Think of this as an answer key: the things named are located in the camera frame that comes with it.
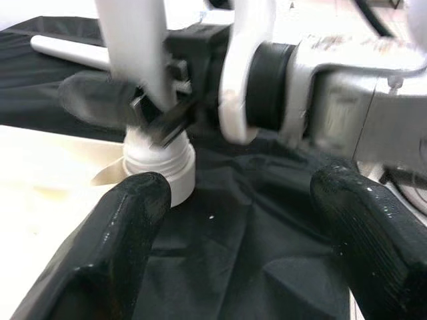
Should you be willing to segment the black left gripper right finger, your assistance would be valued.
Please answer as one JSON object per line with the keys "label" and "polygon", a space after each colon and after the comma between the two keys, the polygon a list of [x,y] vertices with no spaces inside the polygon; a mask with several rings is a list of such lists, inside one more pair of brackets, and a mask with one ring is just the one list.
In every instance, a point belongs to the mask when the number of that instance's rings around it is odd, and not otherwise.
{"label": "black left gripper right finger", "polygon": [[426,318],[426,226],[385,186],[341,165],[314,173],[314,207],[365,319]]}

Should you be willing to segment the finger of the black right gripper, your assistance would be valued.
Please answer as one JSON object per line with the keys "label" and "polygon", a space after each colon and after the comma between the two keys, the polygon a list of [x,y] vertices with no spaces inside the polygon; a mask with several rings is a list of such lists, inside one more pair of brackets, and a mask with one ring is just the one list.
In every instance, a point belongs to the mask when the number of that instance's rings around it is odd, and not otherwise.
{"label": "finger of the black right gripper", "polygon": [[125,129],[140,125],[132,105],[137,86],[100,71],[82,71],[58,87],[59,102],[74,117],[100,127]]}

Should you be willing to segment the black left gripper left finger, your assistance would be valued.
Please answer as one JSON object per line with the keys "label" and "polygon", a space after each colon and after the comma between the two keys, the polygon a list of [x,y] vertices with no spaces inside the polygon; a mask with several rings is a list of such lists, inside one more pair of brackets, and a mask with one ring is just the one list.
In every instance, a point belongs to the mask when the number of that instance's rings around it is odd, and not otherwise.
{"label": "black left gripper left finger", "polygon": [[131,319],[170,207],[171,188],[159,173],[118,183],[62,242],[12,319]]}

